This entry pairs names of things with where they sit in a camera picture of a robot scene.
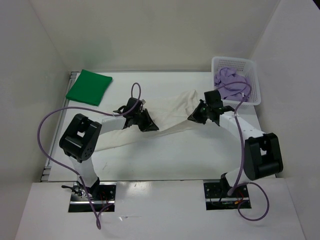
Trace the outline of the white t shirt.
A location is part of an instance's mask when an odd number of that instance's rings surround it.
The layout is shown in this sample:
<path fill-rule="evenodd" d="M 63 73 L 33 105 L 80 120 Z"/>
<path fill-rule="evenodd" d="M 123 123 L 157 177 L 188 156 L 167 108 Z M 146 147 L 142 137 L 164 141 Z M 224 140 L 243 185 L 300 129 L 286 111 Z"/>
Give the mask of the white t shirt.
<path fill-rule="evenodd" d="M 146 101 L 145 107 L 159 130 L 142 132 L 133 125 L 126 129 L 107 131 L 113 121 L 119 117 L 106 118 L 102 121 L 102 134 L 95 146 L 95 152 L 118 148 L 142 140 L 162 137 L 186 130 L 195 129 L 196 123 L 187 120 L 200 102 L 196 90 L 189 90 L 173 97 L 160 97 Z"/>

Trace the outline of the green t shirt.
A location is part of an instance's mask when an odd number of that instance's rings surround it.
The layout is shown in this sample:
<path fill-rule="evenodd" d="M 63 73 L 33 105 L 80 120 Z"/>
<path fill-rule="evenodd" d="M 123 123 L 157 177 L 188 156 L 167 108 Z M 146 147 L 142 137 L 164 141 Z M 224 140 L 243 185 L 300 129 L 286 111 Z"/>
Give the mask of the green t shirt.
<path fill-rule="evenodd" d="M 66 99 L 91 106 L 99 106 L 113 78 L 82 70 L 66 94 Z"/>

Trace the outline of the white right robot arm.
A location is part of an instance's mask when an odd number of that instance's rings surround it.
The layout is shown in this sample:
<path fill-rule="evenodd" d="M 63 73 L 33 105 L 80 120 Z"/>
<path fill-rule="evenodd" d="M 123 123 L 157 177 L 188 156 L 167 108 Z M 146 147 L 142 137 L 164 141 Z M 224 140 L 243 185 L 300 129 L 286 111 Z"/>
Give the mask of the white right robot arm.
<path fill-rule="evenodd" d="M 281 173 L 284 169 L 280 143 L 274 133 L 265 133 L 241 118 L 236 109 L 222 104 L 208 104 L 202 99 L 187 118 L 205 124 L 212 121 L 240 141 L 240 167 L 221 175 L 219 191 L 232 196 L 237 187 L 264 177 Z"/>

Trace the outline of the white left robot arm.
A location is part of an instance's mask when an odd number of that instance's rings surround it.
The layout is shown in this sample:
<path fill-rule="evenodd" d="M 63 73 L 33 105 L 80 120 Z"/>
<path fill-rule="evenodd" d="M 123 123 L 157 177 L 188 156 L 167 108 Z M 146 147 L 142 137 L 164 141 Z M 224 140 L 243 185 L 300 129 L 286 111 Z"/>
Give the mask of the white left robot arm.
<path fill-rule="evenodd" d="M 143 107 L 124 116 L 112 116 L 103 123 L 78 113 L 69 123 L 59 141 L 59 147 L 71 160 L 78 177 L 82 177 L 84 183 L 78 178 L 77 184 L 87 199 L 94 200 L 100 194 L 100 179 L 92 162 L 99 136 L 114 130 L 124 130 L 132 125 L 138 126 L 141 132 L 159 130 L 148 110 Z"/>

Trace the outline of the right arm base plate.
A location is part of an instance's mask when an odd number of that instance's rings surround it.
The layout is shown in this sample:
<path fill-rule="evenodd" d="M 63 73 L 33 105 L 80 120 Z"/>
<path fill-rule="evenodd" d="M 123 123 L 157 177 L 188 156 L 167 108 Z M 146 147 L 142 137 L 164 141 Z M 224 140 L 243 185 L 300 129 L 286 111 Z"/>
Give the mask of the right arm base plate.
<path fill-rule="evenodd" d="M 206 210 L 236 210 L 251 209 L 249 192 L 247 186 L 237 188 L 231 196 L 223 192 L 218 180 L 204 181 L 204 196 Z"/>

